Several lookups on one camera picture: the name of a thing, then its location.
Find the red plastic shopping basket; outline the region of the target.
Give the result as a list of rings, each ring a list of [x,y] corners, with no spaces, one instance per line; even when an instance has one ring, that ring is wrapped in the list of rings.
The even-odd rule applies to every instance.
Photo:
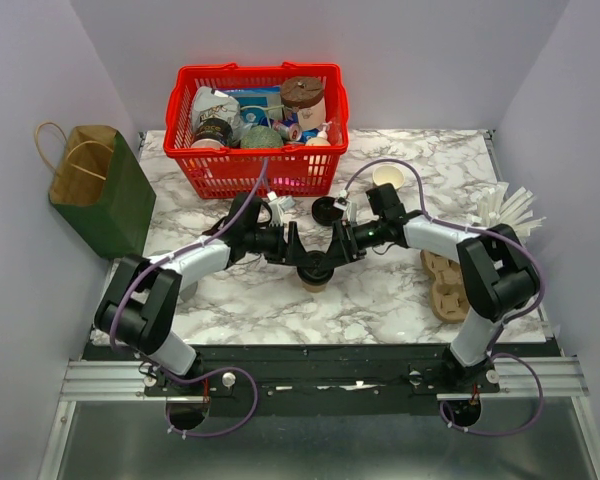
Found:
[[[278,149],[195,148],[191,107],[201,87],[220,89],[280,85],[295,76],[322,81],[330,123],[328,146],[290,146]],[[279,195],[320,197],[327,194],[340,157],[349,147],[349,108],[341,69],[333,63],[292,63],[279,66],[193,65],[177,75],[166,110],[163,149],[175,160],[202,199],[232,198],[254,185],[267,163],[266,180]]]

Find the brown pulp cup carrier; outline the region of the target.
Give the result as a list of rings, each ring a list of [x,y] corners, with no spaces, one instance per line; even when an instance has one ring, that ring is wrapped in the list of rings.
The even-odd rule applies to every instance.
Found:
[[[460,265],[429,251],[420,252],[421,264],[429,277],[429,305],[437,319],[447,324],[462,323],[469,311]]]

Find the black cup lid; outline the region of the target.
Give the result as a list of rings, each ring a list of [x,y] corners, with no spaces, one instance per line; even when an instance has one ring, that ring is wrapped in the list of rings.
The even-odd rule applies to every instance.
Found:
[[[313,260],[313,266],[307,267],[307,268],[302,268],[302,267],[296,268],[296,272],[297,272],[300,280],[314,281],[316,283],[329,282],[331,280],[331,278],[334,275],[333,269],[332,270],[319,270],[318,269],[318,264],[322,260],[322,257],[324,256],[324,254],[325,254],[324,252],[320,252],[320,251],[310,251],[309,252],[309,255],[311,256],[311,258]]]

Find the brown paper coffee cup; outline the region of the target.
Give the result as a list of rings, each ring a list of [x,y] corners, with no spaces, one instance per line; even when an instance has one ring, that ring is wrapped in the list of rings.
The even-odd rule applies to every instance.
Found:
[[[320,293],[326,289],[328,282],[316,283],[314,281],[301,280],[301,284],[302,287],[310,293]]]

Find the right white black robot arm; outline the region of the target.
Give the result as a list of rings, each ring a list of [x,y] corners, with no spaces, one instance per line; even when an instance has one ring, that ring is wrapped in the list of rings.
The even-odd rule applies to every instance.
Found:
[[[469,310],[458,335],[445,349],[439,371],[447,389],[465,390],[487,362],[505,316],[540,293],[541,280],[533,262],[507,225],[457,229],[422,211],[407,212],[389,183],[368,190],[366,196],[377,219],[360,225],[336,223],[331,244],[322,259],[313,262],[312,271],[329,273],[384,243],[428,251],[458,263]]]

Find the grey cylinder under left arm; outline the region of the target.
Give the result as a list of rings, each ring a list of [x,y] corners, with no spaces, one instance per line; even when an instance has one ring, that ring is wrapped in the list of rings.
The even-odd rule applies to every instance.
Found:
[[[188,302],[190,301],[196,294],[198,289],[198,283],[194,282],[190,285],[187,285],[186,287],[184,287],[180,293],[179,293],[179,297],[183,302]]]

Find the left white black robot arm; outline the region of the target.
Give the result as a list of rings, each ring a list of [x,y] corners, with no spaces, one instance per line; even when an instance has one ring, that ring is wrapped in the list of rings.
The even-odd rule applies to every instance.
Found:
[[[94,326],[168,370],[167,382],[181,395],[194,393],[202,380],[197,353],[173,330],[178,297],[203,277],[226,270],[248,253],[270,263],[313,268],[295,226],[259,223],[260,210],[274,212],[259,197],[237,195],[223,227],[204,235],[195,249],[162,257],[124,257],[98,306]]]

